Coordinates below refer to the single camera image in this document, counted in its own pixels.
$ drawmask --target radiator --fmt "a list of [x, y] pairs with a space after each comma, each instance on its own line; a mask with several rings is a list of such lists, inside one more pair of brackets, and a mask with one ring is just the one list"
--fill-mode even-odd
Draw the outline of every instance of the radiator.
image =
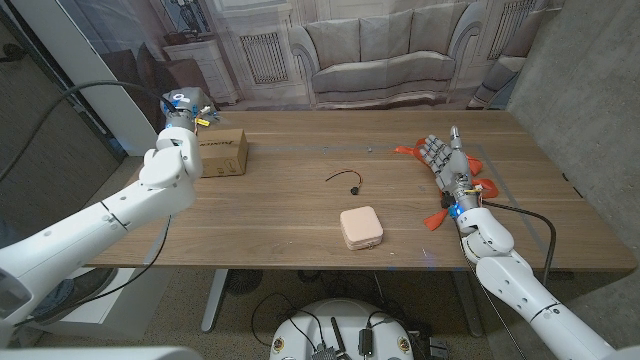
[[522, 22], [527, 15], [529, 15], [535, 3], [536, 0], [521, 0], [504, 4], [498, 31], [496, 32], [496, 37], [493, 39], [493, 45], [491, 45], [491, 51], [489, 52], [489, 60], [497, 59], [500, 56], [502, 50], [504, 50], [509, 40], [513, 37], [513, 34], [515, 34], [516, 30], [522, 25]]
[[240, 41], [256, 84], [288, 80], [277, 33], [240, 36]]

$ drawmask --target black connector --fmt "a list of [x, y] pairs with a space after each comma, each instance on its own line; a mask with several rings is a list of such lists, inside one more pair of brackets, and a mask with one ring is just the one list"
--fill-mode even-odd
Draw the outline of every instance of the black connector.
[[360, 353], [360, 356], [373, 355], [373, 330], [370, 328], [360, 330], [358, 352]]

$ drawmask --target small black cable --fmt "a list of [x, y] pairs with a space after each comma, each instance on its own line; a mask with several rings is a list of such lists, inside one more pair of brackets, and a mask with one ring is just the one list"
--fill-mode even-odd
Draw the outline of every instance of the small black cable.
[[68, 98], [69, 96], [77, 93], [78, 91], [80, 91], [82, 89], [86, 89], [86, 88], [93, 87], [93, 86], [101, 86], [101, 85], [115, 85], [115, 86], [121, 86], [123, 88], [130, 88], [130, 89], [141, 91], [142, 93], [144, 93], [146, 95], [149, 95], [151, 97], [157, 98], [160, 101], [162, 101], [167, 106], [167, 108], [169, 109], [170, 112], [174, 113], [174, 112], [178, 111], [176, 109], [176, 107], [173, 106], [171, 101], [169, 101], [169, 100], [165, 99], [164, 97], [154, 93], [153, 91], [145, 88], [144, 86], [140, 86], [140, 85], [137, 85], [137, 84], [132, 84], [132, 83], [124, 82], [124, 81], [115, 81], [115, 80], [98, 80], [98, 81], [89, 81], [89, 82], [86, 82], [86, 83], [83, 83], [83, 84], [80, 84], [80, 85], [72, 86], [69, 89], [67, 89], [66, 91], [64, 91], [62, 94], [60, 94], [60, 96], [47, 108], [47, 110], [43, 113], [43, 115], [38, 119], [38, 121], [36, 122], [36, 124], [33, 127], [33, 129], [31, 129], [31, 133], [30, 133], [29, 137], [27, 138], [27, 141], [25, 141], [25, 143], [22, 145], [20, 150], [18, 150], [16, 155], [13, 157], [13, 159], [11, 159], [11, 161], [9, 161], [9, 165], [7, 165], [2, 170], [2, 172], [0, 173], [0, 181], [4, 180], [4, 178], [7, 177], [9, 172], [13, 169], [13, 167], [18, 162], [18, 160], [20, 160], [20, 158], [22, 157], [24, 152], [27, 150], [27, 147], [29, 147], [29, 145], [33, 141], [33, 138], [38, 133], [38, 130], [40, 130], [40, 128], [42, 127], [44, 122], [47, 120], [47, 118], [49, 118], [49, 116], [51, 115], [53, 110], [55, 110], [55, 108], [58, 106], [58, 104], [60, 104], [66, 98]]
[[376, 310], [374, 312], [372, 312], [371, 314], [369, 314], [369, 317], [367, 318], [367, 328], [371, 329], [371, 318], [373, 317], [373, 315], [375, 314], [384, 314], [385, 312], [382, 310]]
[[538, 218], [538, 219], [544, 221], [544, 223], [547, 224], [547, 226], [549, 227], [549, 231], [551, 232], [551, 238], [549, 240], [549, 248], [547, 249], [547, 258], [546, 258], [546, 260], [544, 262], [544, 272], [542, 274], [542, 285], [547, 286], [547, 280], [549, 279], [549, 271], [551, 270], [551, 262], [553, 261], [553, 252], [556, 249], [556, 227], [553, 226], [553, 223], [551, 222], [551, 220], [547, 219], [546, 217], [544, 217], [544, 216], [542, 216], [542, 215], [540, 215], [538, 213], [534, 213], [533, 211], [518, 209], [518, 208], [515, 208], [515, 207], [502, 205], [502, 204], [497, 204], [497, 203], [489, 202], [489, 201], [486, 201], [486, 200], [482, 200], [482, 203], [487, 205], [487, 206], [493, 206], [493, 207], [497, 207], [499, 209], [515, 211], [515, 212], [519, 212], [521, 214], [533, 216], [535, 218]]
[[[94, 301], [94, 300], [98, 300], [101, 299], [105, 296], [109, 296], [111, 294], [113, 294], [114, 292], [124, 288], [125, 286], [131, 284], [132, 282], [136, 281], [140, 276], [142, 276], [142, 274], [144, 274], [147, 270], [149, 270], [149, 268], [151, 268], [151, 266], [153, 266], [153, 264], [156, 262], [156, 260], [158, 260], [158, 256], [160, 256], [160, 253], [162, 252], [162, 248], [164, 248], [164, 243], [167, 241], [167, 234], [169, 233], [169, 228], [167, 227], [166, 231], [164, 232], [164, 237], [162, 238], [162, 244], [160, 244], [160, 249], [158, 249], [158, 252], [156, 253], [156, 256], [153, 257], [153, 260], [151, 260], [151, 262], [149, 263], [149, 265], [145, 266], [144, 269], [142, 269], [142, 271], [140, 271], [140, 273], [138, 273], [138, 275], [134, 276], [132, 279], [130, 279], [129, 281], [127, 281], [126, 283], [118, 286], [117, 288], [113, 289], [113, 290], [109, 290], [104, 294], [100, 294], [98, 296], [92, 297], [91, 299], [86, 299], [86, 300], [82, 300], [82, 301], [78, 301], [75, 304], [71, 304], [65, 308], [63, 308], [60, 311], [65, 311], [65, 310], [69, 310], [69, 309], [73, 309], [73, 308], [77, 308], [80, 305], [84, 305], [88, 302]], [[46, 318], [46, 316], [41, 315], [41, 316], [34, 316], [32, 318], [26, 319], [26, 320], [22, 320], [21, 322], [13, 325], [14, 327], [18, 327], [27, 323], [30, 323], [32, 321], [40, 321], [42, 319]]]
[[359, 172], [352, 170], [352, 169], [340, 169], [340, 170], [336, 170], [334, 172], [336, 172], [335, 174], [331, 175], [329, 178], [327, 178], [325, 181], [329, 181], [331, 179], [333, 179], [334, 177], [340, 175], [340, 174], [344, 174], [344, 173], [348, 173], [348, 172], [352, 172], [356, 175], [358, 175], [358, 177], [360, 178], [360, 182], [358, 183], [358, 186], [354, 186], [351, 188], [351, 194], [353, 195], [358, 195], [358, 192], [360, 192], [360, 187], [362, 186], [362, 175], [360, 175]]
[[296, 323], [293, 322], [293, 319], [289, 318], [289, 321], [291, 322], [291, 325], [293, 325], [293, 327], [298, 329], [300, 334], [304, 335], [304, 337], [307, 338], [307, 341], [309, 342], [309, 344], [311, 344], [311, 348], [313, 349], [313, 352], [315, 353], [316, 351], [318, 351], [318, 349], [315, 347], [315, 345], [313, 345], [313, 341], [311, 341], [311, 339], [309, 339], [309, 336], [307, 334], [305, 334], [304, 331], [300, 330], [298, 325], [296, 325]]
[[[255, 309], [253, 309], [253, 313], [251, 314], [251, 333], [253, 334], [253, 337], [254, 337], [256, 340], [258, 340], [258, 342], [259, 342], [259, 343], [261, 343], [262, 345], [265, 345], [265, 346], [269, 346], [269, 347], [271, 347], [271, 345], [270, 345], [270, 344], [267, 344], [267, 343], [265, 343], [264, 341], [262, 341], [262, 340], [260, 340], [260, 339], [258, 338], [258, 335], [256, 334], [256, 331], [255, 331], [254, 323], [255, 323], [256, 313], [257, 313], [258, 308], [260, 307], [260, 305], [262, 305], [265, 301], [267, 301], [267, 299], [269, 299], [269, 298], [271, 298], [271, 297], [273, 297], [273, 296], [276, 296], [276, 295], [277, 295], [277, 296], [281, 296], [283, 299], [285, 299], [285, 301], [286, 301], [287, 303], [289, 303], [289, 306], [291, 307], [291, 309], [290, 309], [290, 310], [295, 310], [296, 312], [298, 312], [298, 311], [299, 311], [299, 312], [305, 313], [305, 314], [307, 314], [307, 315], [310, 315], [311, 317], [313, 317], [313, 318], [316, 320], [316, 322], [318, 323], [318, 329], [320, 330], [320, 339], [322, 340], [322, 344], [326, 346], [326, 343], [325, 343], [325, 341], [324, 341], [324, 334], [322, 333], [322, 325], [320, 324], [320, 320], [318, 319], [318, 317], [317, 317], [317, 316], [315, 316], [314, 314], [312, 314], [312, 313], [310, 313], [310, 312], [306, 311], [306, 310], [301, 310], [301, 309], [296, 308], [296, 307], [293, 305], [293, 303], [291, 302], [291, 300], [289, 300], [289, 298], [288, 298], [288, 297], [286, 297], [286, 296], [285, 296], [284, 294], [282, 294], [282, 293], [277, 293], [277, 292], [276, 292], [276, 293], [271, 293], [271, 294], [267, 295], [267, 297], [265, 297], [264, 299], [262, 299], [262, 301], [260, 301], [260, 302], [258, 303], [258, 305], [256, 305]], [[307, 340], [309, 340], [309, 343], [311, 344], [311, 347], [313, 348], [313, 351], [314, 351], [314, 352], [315, 352], [315, 351], [317, 351], [317, 350], [316, 350], [315, 345], [313, 345], [313, 342], [312, 342], [312, 341], [311, 341], [311, 339], [307, 336], [307, 334], [306, 334], [306, 333], [304, 333], [302, 330], [300, 330], [300, 328], [298, 328], [298, 327], [296, 326], [296, 324], [293, 322], [293, 320], [291, 320], [291, 317], [290, 317], [290, 316], [287, 316], [287, 318], [288, 318], [288, 320], [289, 320], [289, 321], [291, 321], [291, 324], [293, 324], [293, 326], [294, 326], [296, 329], [298, 329], [298, 331], [300, 331], [300, 333], [302, 333], [302, 335], [304, 335], [304, 337], [306, 337], [306, 338], [307, 338]]]

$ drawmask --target wooden table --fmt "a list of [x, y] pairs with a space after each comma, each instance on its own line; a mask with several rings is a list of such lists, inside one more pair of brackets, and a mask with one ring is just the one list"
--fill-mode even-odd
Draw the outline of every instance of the wooden table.
[[[259, 269], [466, 268], [455, 227], [430, 231], [423, 219], [440, 210], [431, 170], [398, 145], [434, 134], [447, 141], [457, 125], [464, 150], [482, 160], [478, 177], [500, 188], [496, 202], [539, 212], [555, 224], [554, 269], [628, 271], [631, 252], [562, 177], [507, 112], [307, 111], [227, 112], [249, 141], [247, 173], [196, 182], [198, 199], [174, 219], [157, 266]], [[355, 174], [325, 182], [351, 168]], [[340, 231], [342, 211], [370, 205], [384, 228], [382, 244], [350, 251]], [[542, 268], [549, 231], [544, 223], [492, 209], [511, 231], [516, 250]], [[165, 219], [144, 226], [92, 266], [142, 266]]]

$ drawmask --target small cardboard box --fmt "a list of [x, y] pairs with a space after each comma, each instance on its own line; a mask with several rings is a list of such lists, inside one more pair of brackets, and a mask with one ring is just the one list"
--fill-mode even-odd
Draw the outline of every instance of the small cardboard box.
[[202, 177], [242, 175], [247, 170], [249, 145], [243, 129], [198, 132]]

